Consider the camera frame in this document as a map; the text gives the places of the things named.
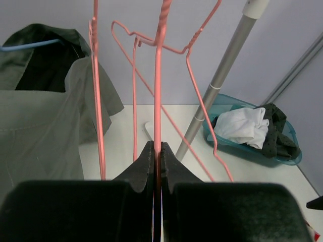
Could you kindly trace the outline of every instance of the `white table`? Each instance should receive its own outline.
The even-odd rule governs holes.
[[[165,107],[184,133],[195,114],[197,105],[166,105]],[[145,122],[153,122],[153,105],[139,105],[137,110],[139,155],[148,141],[143,125]],[[132,120],[132,105],[126,105],[124,110],[112,117],[112,125],[104,137],[107,179],[113,179],[133,162]],[[165,115],[162,115],[161,138],[162,141],[168,142],[174,153],[177,151],[181,138]],[[222,165],[213,157],[212,147],[204,141],[202,129],[195,137],[192,148],[216,181],[229,181]],[[97,144],[82,145],[79,150],[85,179],[99,179]],[[297,166],[266,167],[222,151],[218,151],[218,154],[228,164],[237,182],[264,182],[284,185],[296,198],[306,220],[317,232],[323,234],[323,211],[306,208],[306,203],[317,198],[318,195]],[[184,157],[183,164],[201,180],[209,181],[190,151]]]

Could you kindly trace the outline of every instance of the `white wall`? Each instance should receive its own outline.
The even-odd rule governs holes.
[[[296,130],[303,155],[299,167],[320,195],[323,195],[322,63],[323,50],[275,101]]]
[[[154,37],[162,0],[100,0],[99,60],[112,79],[124,104],[132,103],[131,66],[114,42],[110,25],[120,20],[130,30]],[[215,0],[173,1],[169,15],[166,44],[182,48],[207,16]],[[206,90],[240,20],[245,0],[224,0],[196,42],[191,65],[201,92]],[[271,0],[256,23],[237,58],[222,93],[260,104],[281,81],[323,29],[322,0]],[[0,43],[30,23],[76,28],[87,37],[92,15],[90,0],[3,0],[0,8]],[[128,51],[133,37],[120,29],[117,34]],[[138,50],[138,67],[153,83],[154,50]],[[186,70],[184,56],[163,52],[163,103],[197,103]],[[142,84],[138,84],[138,102],[152,103]]]

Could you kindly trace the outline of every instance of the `metal pole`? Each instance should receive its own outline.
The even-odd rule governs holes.
[[[274,102],[279,95],[288,87],[289,84],[297,77],[298,74],[314,59],[314,57],[323,48],[323,33],[316,39],[316,41],[310,46],[305,54],[298,60],[298,62],[287,73],[278,86],[269,94],[269,96],[262,102],[262,105],[270,102]]]
[[[206,110],[209,110],[209,108],[212,106],[253,25],[255,24],[256,20],[262,15],[267,4],[268,0],[247,1],[247,4],[245,5],[245,8],[243,10],[243,16],[238,24],[238,27],[203,97],[203,102]],[[204,118],[205,117],[203,110],[201,106],[199,106],[185,134],[185,139],[189,144],[191,144],[193,139],[195,138],[199,128],[202,125],[202,122],[204,121]],[[180,147],[177,150],[176,158],[179,161],[182,161],[187,150],[188,147],[182,141]]]

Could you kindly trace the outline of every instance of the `teal plastic basket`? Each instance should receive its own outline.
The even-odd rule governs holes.
[[[219,116],[223,112],[239,109],[242,107],[255,108],[256,106],[251,103],[247,103],[247,102],[241,101],[239,99],[236,99],[236,98],[224,95],[224,94],[218,94],[212,107],[210,108],[210,110],[208,112],[208,117],[212,121],[215,117]],[[293,126],[288,121],[286,121],[286,123],[285,123],[283,134],[286,135],[288,138],[290,138],[298,146],[296,132],[295,132]],[[204,135],[204,139],[206,140],[206,142],[209,145],[214,146],[213,139],[210,135],[210,130],[209,130],[205,120],[203,122],[203,135]],[[234,143],[230,140],[222,138],[221,136],[219,136],[217,134],[216,134],[216,138],[217,138],[217,141],[219,144],[219,149],[221,149],[222,146],[230,146],[230,147],[235,148],[235,149],[232,149],[233,150],[232,152],[234,152],[234,150],[236,150],[236,149],[239,149],[243,152],[247,152],[247,155],[245,155],[244,157],[250,157],[253,159],[257,159],[257,158],[264,159],[265,158],[262,154],[256,152],[254,149],[252,149],[251,147],[249,147],[247,145],[240,145],[240,144]],[[294,160],[286,160],[283,157],[275,157],[275,158],[272,158],[271,160],[278,162],[278,163],[286,164],[286,165],[297,165],[302,160],[302,153],[300,153],[299,156]]]

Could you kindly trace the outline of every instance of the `pink wire hanger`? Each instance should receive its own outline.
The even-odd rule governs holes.
[[[105,153],[104,153],[104,139],[103,139],[103,125],[102,125],[99,67],[98,67],[98,59],[97,59],[97,55],[98,55],[97,12],[98,12],[98,0],[94,0],[93,18],[89,22],[89,41],[90,41],[90,49],[91,49],[95,115],[96,115],[96,132],[97,132],[97,143],[98,143],[99,162],[100,162],[100,176],[101,176],[101,180],[105,180]]]
[[[192,48],[193,44],[195,43],[195,41],[198,38],[199,34],[203,31],[204,27],[207,25],[207,23],[209,22],[211,17],[214,15],[216,10],[220,6],[221,2],[222,2],[222,0],[217,1],[216,5],[214,6],[214,8],[210,12],[210,14],[207,16],[206,20],[203,22],[203,24],[198,29],[198,31],[194,34],[194,36],[192,37],[190,42],[182,50],[176,50],[176,49],[173,49],[173,48],[171,48],[169,46],[163,45],[165,35],[166,35],[166,28],[167,28],[167,16],[168,16],[168,13],[169,13],[169,9],[170,9],[170,5],[172,3],[172,0],[164,0],[163,1],[163,5],[161,7],[161,13],[160,13],[160,16],[159,16],[159,23],[158,23],[158,27],[157,27],[157,33],[156,33],[155,40],[153,40],[153,39],[151,39],[151,38],[149,38],[149,37],[147,37],[147,36],[145,36],[145,35],[143,35],[141,33],[138,33],[138,32],[130,32],[127,29],[127,27],[125,27],[123,24],[119,23],[118,21],[113,21],[112,22],[112,25],[111,25],[112,36],[114,37],[114,39],[117,42],[118,46],[120,47],[120,49],[122,50],[122,52],[124,53],[126,58],[128,59],[129,63],[133,66],[134,161],[137,159],[136,73],[138,74],[140,79],[143,81],[145,86],[148,88],[150,93],[154,96],[154,145],[155,145],[154,148],[155,148],[155,158],[156,158],[156,161],[157,161],[157,172],[159,171],[158,164],[160,163],[160,160],[159,160],[160,144],[161,144],[161,138],[160,138],[160,133],[161,133],[160,132],[160,109],[162,109],[163,112],[165,113],[165,115],[167,116],[167,118],[169,119],[169,121],[171,122],[171,124],[176,129],[177,133],[183,139],[184,143],[188,146],[189,150],[192,152],[193,156],[195,157],[197,162],[200,164],[200,166],[202,167],[204,172],[207,174],[207,176],[210,178],[211,181],[214,181],[214,178],[212,177],[212,175],[206,169],[205,165],[201,162],[201,160],[197,157],[197,155],[193,151],[192,147],[189,145],[187,140],[184,138],[184,135],[180,132],[180,130],[178,129],[178,127],[176,126],[176,124],[174,123],[174,121],[172,120],[170,115],[168,114],[168,112],[165,110],[165,108],[160,103],[160,59],[161,59],[162,48],[165,48],[165,49],[170,50],[170,51],[172,51],[174,53],[177,53],[177,54],[183,54],[183,53],[185,53],[186,50],[188,50],[187,54],[186,54],[186,65],[187,65],[187,68],[188,68],[188,71],[189,71],[189,74],[190,74],[190,77],[191,77],[192,84],[193,84],[193,87],[195,89],[196,95],[198,97],[198,100],[199,100],[200,105],[202,107],[202,110],[204,112],[207,125],[208,125],[210,130],[213,130],[211,122],[210,122],[210,120],[208,118],[207,111],[205,109],[202,97],[201,97],[200,92],[198,90],[198,87],[197,87],[197,84],[196,84],[196,81],[195,81],[191,66],[190,66],[189,56],[191,54],[191,48]],[[134,43],[134,49],[133,49],[132,61],[131,61],[129,55],[126,53],[125,49],[123,48],[123,46],[121,45],[121,43],[119,42],[119,40],[117,39],[117,37],[116,37],[116,35],[114,33],[114,25],[115,24],[122,27],[129,36],[132,36],[132,35],[136,36],[135,37],[135,43]],[[150,45],[150,46],[156,46],[155,92],[152,91],[151,87],[145,81],[145,79],[143,78],[141,73],[137,70],[136,65],[135,65],[136,49],[137,49],[137,46],[139,46],[139,47],[141,46],[141,43],[145,43],[145,44]],[[230,180],[233,181],[233,177],[232,177],[232,175],[231,175],[231,173],[229,171],[228,166],[217,155],[218,143],[217,143],[217,139],[215,137],[214,132],[211,132],[211,135],[212,135],[212,138],[213,138],[213,141],[214,141],[213,155],[224,166]]]
[[[183,139],[184,143],[188,146],[189,150],[192,152],[193,156],[196,158],[197,162],[200,164],[204,172],[207,174],[207,176],[210,178],[211,181],[214,181],[214,178],[209,173],[209,171],[206,169],[205,165],[201,162],[201,160],[197,157],[196,153],[193,151],[192,147],[189,145],[187,140],[184,138],[184,135],[180,132],[168,112],[165,110],[165,108],[161,104],[161,94],[160,94],[160,65],[161,65],[161,54],[162,54],[162,48],[165,48],[167,50],[170,50],[177,54],[183,54],[186,50],[186,65],[189,71],[189,75],[192,80],[193,87],[195,89],[196,95],[198,97],[198,100],[200,102],[201,108],[204,112],[207,125],[210,130],[212,130],[211,122],[208,118],[207,111],[205,109],[202,97],[200,95],[200,92],[198,90],[191,66],[189,61],[189,56],[191,54],[191,48],[193,44],[195,43],[196,39],[200,35],[200,33],[203,31],[204,27],[207,25],[211,17],[214,15],[218,7],[220,6],[222,0],[218,0],[210,14],[207,16],[206,20],[203,22],[201,27],[198,29],[198,31],[194,34],[190,42],[182,49],[182,50],[176,50],[171,47],[168,47],[164,45],[165,35],[166,35],[166,29],[167,29],[167,17],[170,10],[170,6],[172,3],[172,0],[163,0],[163,4],[161,6],[161,12],[159,15],[159,23],[157,27],[157,32],[155,39],[151,39],[149,37],[146,37],[145,35],[138,33],[138,32],[130,32],[123,24],[119,23],[118,21],[113,21],[111,25],[111,32],[112,35],[121,48],[122,52],[128,59],[129,63],[133,66],[133,115],[134,115],[134,152],[133,152],[133,160],[135,161],[137,159],[137,97],[136,97],[136,73],[140,77],[140,79],[143,81],[145,86],[148,88],[150,93],[154,96],[154,149],[155,149],[155,160],[156,160],[156,175],[157,175],[157,185],[160,185],[160,150],[161,150],[161,124],[160,124],[160,109],[163,110],[163,112],[166,114],[167,118],[170,120],[171,124],[176,129],[177,133],[180,135],[180,137]],[[96,124],[97,124],[97,137],[98,137],[98,150],[99,150],[99,162],[100,162],[100,175],[101,179],[105,179],[105,155],[104,155],[104,141],[103,141],[103,128],[102,128],[102,114],[101,114],[101,101],[100,101],[100,86],[99,86],[99,76],[98,76],[98,42],[97,42],[97,14],[98,14],[98,0],[94,0],[94,16],[92,20],[89,23],[89,40],[90,40],[90,48],[91,48],[91,60],[92,60],[92,72],[93,72],[93,85],[94,85],[94,96],[95,96],[95,112],[96,112]],[[126,53],[124,48],[122,47],[121,43],[117,39],[115,33],[114,33],[114,24],[117,24],[121,26],[126,33],[129,36],[135,35],[135,42],[134,42],[134,48],[133,48],[133,58],[132,61],[129,57],[129,55]],[[139,71],[136,68],[136,50],[137,46],[141,46],[142,43],[145,43],[150,46],[156,46],[156,57],[155,57],[155,90],[152,91],[151,87],[148,85],[148,83],[145,81],[143,76],[139,73]],[[217,139],[214,134],[214,132],[211,132],[213,141],[214,141],[214,149],[213,149],[213,155],[216,159],[219,160],[219,162],[223,165],[225,168],[229,178],[231,181],[233,181],[233,177],[229,171],[228,166],[225,164],[225,162],[222,161],[222,159],[217,155]]]

